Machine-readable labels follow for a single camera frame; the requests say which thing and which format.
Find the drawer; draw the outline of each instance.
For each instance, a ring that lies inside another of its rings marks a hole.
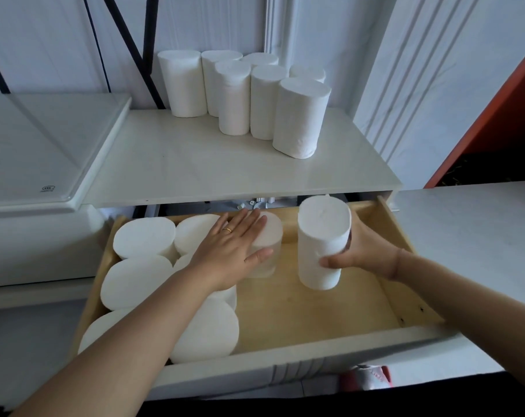
[[[348,205],[384,238],[414,251],[381,197]],[[215,395],[342,372],[456,335],[411,289],[358,268],[343,269],[340,282],[331,290],[305,287],[297,276],[298,208],[271,211],[284,226],[281,256],[272,277],[238,284],[240,338],[234,353],[165,366],[148,399]],[[169,219],[178,224],[187,217]],[[77,354],[89,325],[108,312],[100,301],[100,288],[108,269],[120,261],[112,241],[127,221],[119,217],[113,226],[76,330],[71,357]]]

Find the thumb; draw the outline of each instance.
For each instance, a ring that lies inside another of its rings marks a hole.
[[[351,252],[348,250],[337,255],[321,257],[319,264],[325,268],[347,268],[353,266],[353,259],[351,258]]]
[[[272,256],[273,252],[274,250],[270,247],[257,250],[255,253],[245,259],[245,264],[248,266],[248,268],[253,269],[255,266],[263,263],[266,259]]]

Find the person's left arm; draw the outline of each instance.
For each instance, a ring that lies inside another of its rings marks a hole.
[[[174,345],[213,291],[234,286],[271,249],[248,255],[266,223],[259,210],[242,210],[222,230],[221,217],[193,255],[148,299],[72,360],[14,417],[134,416]]]

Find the white tile floor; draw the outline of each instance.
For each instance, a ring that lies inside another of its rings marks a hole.
[[[396,217],[420,254],[525,302],[525,182],[400,192]],[[0,310],[0,405],[14,407],[56,372],[83,301]],[[395,385],[500,370],[472,343],[388,363]],[[336,377],[272,386],[226,398],[292,398],[336,391]]]

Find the forearm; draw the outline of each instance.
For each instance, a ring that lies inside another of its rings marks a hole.
[[[525,304],[406,251],[395,279],[525,385]]]
[[[135,415],[175,343],[210,290],[176,273],[13,414]]]

